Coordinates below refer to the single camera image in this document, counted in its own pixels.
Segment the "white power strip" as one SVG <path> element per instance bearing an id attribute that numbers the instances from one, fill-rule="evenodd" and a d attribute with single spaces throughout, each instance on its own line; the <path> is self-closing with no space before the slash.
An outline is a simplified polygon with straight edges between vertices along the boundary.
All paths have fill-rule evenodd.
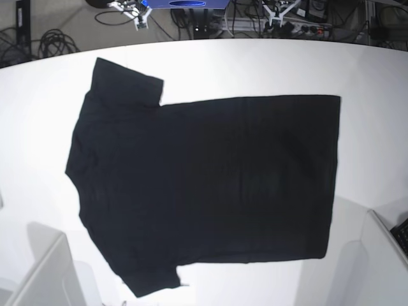
<path id="1" fill-rule="evenodd" d="M 276 21 L 266 22 L 263 27 L 263 32 L 268 34 L 275 34 L 277 36 L 296 36 L 300 35 L 324 35 L 325 32 L 330 31 L 332 26 L 330 24 L 316 24 L 310 22 L 299 21 Z"/>

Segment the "white partition panel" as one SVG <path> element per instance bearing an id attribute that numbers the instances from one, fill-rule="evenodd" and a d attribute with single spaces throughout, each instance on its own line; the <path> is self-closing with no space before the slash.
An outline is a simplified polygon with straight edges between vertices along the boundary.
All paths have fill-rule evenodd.
<path id="1" fill-rule="evenodd" d="M 373 210 L 342 248 L 326 304 L 407 305 L 407 259 Z"/>
<path id="2" fill-rule="evenodd" d="M 90 265 L 66 234 L 31 222 L 1 226 L 1 305 L 102 305 Z"/>

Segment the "black keyboard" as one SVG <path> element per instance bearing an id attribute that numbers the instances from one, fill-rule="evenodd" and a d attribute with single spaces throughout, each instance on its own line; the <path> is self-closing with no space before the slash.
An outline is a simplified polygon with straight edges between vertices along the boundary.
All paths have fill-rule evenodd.
<path id="1" fill-rule="evenodd" d="M 408 255 L 408 219 L 392 228 L 390 232 L 405 255 Z"/>

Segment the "black T-shirt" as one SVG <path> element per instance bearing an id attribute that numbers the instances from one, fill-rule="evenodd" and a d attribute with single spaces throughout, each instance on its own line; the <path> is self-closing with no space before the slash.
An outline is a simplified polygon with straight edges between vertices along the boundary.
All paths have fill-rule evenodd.
<path id="1" fill-rule="evenodd" d="M 177 267 L 325 257 L 338 96 L 160 105 L 163 81 L 97 59 L 66 174 L 80 219 L 137 297 Z"/>

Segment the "white left partition panel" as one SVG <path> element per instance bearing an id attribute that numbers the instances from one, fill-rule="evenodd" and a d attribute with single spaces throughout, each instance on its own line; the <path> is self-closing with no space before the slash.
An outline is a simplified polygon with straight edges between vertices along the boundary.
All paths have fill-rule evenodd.
<path id="1" fill-rule="evenodd" d="M 90 265 L 66 234 L 31 222 L 1 226 L 1 305 L 102 305 Z"/>

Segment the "black vertical bar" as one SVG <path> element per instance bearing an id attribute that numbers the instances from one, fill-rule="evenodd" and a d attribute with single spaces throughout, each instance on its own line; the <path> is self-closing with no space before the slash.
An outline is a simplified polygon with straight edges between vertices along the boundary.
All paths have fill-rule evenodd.
<path id="1" fill-rule="evenodd" d="M 17 43 L 31 49 L 31 1 L 15 1 Z"/>

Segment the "blue box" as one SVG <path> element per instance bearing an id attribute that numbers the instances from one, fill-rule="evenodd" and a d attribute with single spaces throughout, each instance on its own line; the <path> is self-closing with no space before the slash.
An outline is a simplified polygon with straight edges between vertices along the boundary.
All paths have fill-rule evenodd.
<path id="1" fill-rule="evenodd" d="M 172 9 L 172 8 L 204 8 L 204 9 L 225 9 L 230 0 L 148 0 L 147 4 L 152 9 Z"/>

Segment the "white right partition panel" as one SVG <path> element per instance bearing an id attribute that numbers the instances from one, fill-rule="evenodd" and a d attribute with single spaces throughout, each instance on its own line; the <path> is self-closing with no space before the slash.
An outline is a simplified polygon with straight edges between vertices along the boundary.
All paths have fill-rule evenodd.
<path id="1" fill-rule="evenodd" d="M 342 248 L 326 304 L 407 305 L 407 259 L 373 210 Z"/>

